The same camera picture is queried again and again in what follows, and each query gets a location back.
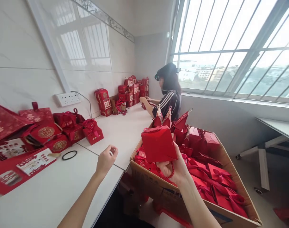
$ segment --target white countertop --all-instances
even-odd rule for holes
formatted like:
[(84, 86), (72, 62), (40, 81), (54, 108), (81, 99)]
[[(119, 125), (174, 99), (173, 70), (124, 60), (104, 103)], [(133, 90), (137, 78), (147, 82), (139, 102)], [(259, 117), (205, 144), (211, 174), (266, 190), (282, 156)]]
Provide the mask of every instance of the white countertop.
[[(62, 154), (71, 150), (78, 151), (74, 158), (58, 159), (24, 184), (0, 196), (0, 227), (57, 227), (95, 172), (98, 159), (77, 144)], [(94, 196), (83, 227), (89, 228), (96, 221), (122, 174), (122, 169), (112, 166)]]
[(127, 109), (128, 113), (125, 116), (119, 114), (95, 118), (97, 125), (102, 129), (104, 139), (90, 145), (84, 138), (78, 144), (97, 155), (109, 144), (116, 146), (119, 153), (114, 164), (126, 170), (130, 164), (130, 157), (141, 139), (140, 134), (152, 123), (152, 117), (140, 105), (141, 103), (138, 103)]
[(289, 122), (279, 121), (279, 120), (271, 120), (264, 118), (257, 118), (259, 121), (274, 129), (275, 131), (281, 133), (282, 135), (289, 138)]

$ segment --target electrical outlet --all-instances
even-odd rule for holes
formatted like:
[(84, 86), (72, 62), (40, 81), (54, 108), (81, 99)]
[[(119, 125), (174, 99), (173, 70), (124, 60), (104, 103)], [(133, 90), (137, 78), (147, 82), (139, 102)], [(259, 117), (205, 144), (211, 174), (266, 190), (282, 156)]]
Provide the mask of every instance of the electrical outlet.
[(76, 92), (55, 94), (55, 97), (61, 107), (81, 102), (80, 100), (81, 95)]

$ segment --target power cord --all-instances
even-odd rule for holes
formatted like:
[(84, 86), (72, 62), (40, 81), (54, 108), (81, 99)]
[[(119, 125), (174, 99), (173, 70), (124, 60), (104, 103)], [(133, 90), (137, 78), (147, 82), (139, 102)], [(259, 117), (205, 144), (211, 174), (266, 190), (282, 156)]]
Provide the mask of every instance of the power cord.
[(71, 91), (71, 92), (76, 92), (78, 94), (80, 94), (81, 96), (83, 96), (89, 103), (90, 103), (90, 113), (91, 113), (91, 119), (92, 119), (92, 108), (91, 108), (91, 102), (84, 96), (82, 95), (81, 93), (77, 92), (77, 91)]

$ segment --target black hair tie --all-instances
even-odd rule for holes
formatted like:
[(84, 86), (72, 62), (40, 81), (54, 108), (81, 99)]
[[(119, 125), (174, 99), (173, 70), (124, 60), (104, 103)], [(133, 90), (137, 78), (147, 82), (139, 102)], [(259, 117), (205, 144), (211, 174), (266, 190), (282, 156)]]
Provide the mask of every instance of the black hair tie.
[[(72, 153), (72, 152), (75, 152), (75, 154), (72, 156), (72, 157), (69, 157), (69, 158), (65, 158), (65, 156), (67, 155), (67, 154), (69, 154), (69, 153)], [(73, 157), (75, 157), (76, 156), (76, 154), (77, 154), (77, 150), (71, 150), (71, 151), (69, 151), (69, 152), (67, 152), (67, 153), (65, 153), (63, 156), (62, 156), (62, 160), (64, 160), (64, 161), (66, 161), (66, 160), (70, 160), (71, 158), (73, 158)]]

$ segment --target window sill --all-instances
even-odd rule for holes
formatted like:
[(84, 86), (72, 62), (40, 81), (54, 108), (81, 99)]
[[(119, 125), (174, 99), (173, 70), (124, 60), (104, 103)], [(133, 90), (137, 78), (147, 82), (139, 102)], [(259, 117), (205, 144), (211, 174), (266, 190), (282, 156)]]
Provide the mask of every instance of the window sill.
[(208, 96), (208, 95), (201, 95), (201, 94), (195, 94), (195, 93), (186, 93), (186, 92), (183, 92), (181, 95), (182, 96), (186, 96), (186, 97), (208, 98), (208, 99), (214, 99), (214, 100), (239, 102), (239, 103), (245, 103), (245, 104), (254, 104), (254, 105), (264, 105), (264, 106), (272, 106), (272, 107), (280, 107), (280, 108), (289, 108), (289, 104), (280, 104), (280, 103), (267, 102), (267, 101), (243, 100), (243, 99), (238, 99), (238, 98)]

